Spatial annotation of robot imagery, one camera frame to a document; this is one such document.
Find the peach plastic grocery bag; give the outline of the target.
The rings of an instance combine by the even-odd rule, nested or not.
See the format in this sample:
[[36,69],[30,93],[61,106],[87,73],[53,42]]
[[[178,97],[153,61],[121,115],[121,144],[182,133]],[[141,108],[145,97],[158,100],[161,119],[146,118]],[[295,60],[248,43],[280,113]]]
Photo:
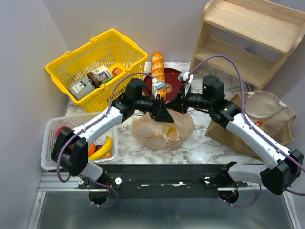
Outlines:
[[[189,114],[168,110],[174,123],[156,122],[148,114],[134,120],[130,132],[141,144],[156,150],[177,148],[185,142],[195,130],[195,124]],[[167,135],[170,127],[176,131]]]

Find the burlap tote bag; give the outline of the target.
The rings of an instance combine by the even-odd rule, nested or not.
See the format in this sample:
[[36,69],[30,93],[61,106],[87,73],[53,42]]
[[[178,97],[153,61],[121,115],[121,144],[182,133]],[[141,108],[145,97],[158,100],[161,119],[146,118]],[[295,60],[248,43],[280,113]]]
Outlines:
[[[296,113],[271,92],[256,91],[244,93],[245,113],[253,122],[263,121],[263,131],[275,141],[286,145],[293,141],[289,125],[297,118]],[[233,151],[260,160],[258,154],[239,137],[211,121],[206,136]]]

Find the orange Fox's candy bag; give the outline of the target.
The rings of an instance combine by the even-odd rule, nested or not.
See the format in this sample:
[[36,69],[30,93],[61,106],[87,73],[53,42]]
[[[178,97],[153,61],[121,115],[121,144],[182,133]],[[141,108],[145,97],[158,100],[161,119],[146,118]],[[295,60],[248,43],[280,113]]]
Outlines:
[[263,121],[262,121],[262,120],[257,120],[257,121],[255,121],[255,124],[256,124],[260,129],[263,130]]

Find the yellow banana bunch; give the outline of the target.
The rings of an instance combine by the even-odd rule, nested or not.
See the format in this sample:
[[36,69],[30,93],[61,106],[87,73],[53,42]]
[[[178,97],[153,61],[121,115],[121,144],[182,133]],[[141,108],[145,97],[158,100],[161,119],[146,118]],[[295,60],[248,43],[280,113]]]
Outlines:
[[170,135],[171,133],[175,132],[176,131],[176,128],[175,127],[170,127],[167,131],[167,135]]

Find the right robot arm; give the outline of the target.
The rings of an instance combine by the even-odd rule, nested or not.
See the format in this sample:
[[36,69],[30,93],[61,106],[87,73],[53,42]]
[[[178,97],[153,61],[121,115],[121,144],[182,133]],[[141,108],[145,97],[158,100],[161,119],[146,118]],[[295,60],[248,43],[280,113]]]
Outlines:
[[299,176],[304,155],[291,151],[273,140],[247,118],[235,103],[224,97],[224,84],[216,76],[203,78],[202,93],[192,93],[188,84],[180,87],[166,108],[181,114],[189,108],[207,110],[212,121],[235,134],[262,159],[262,165],[231,162],[222,168],[222,182],[251,182],[264,185],[270,192],[281,195]]

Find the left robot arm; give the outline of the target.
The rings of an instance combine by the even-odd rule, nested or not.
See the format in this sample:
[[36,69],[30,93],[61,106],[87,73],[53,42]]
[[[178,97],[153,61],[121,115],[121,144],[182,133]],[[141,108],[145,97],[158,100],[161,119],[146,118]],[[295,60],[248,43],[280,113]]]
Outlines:
[[173,123],[173,118],[165,108],[164,99],[158,92],[166,87],[165,82],[152,79],[154,98],[142,95],[144,82],[132,78],[117,99],[111,99],[105,111],[87,123],[70,130],[63,128],[57,137],[51,158],[56,162],[56,172],[64,169],[70,176],[83,176],[98,180],[104,170],[88,159],[88,147],[101,135],[131,117],[135,110],[148,112],[158,122]]

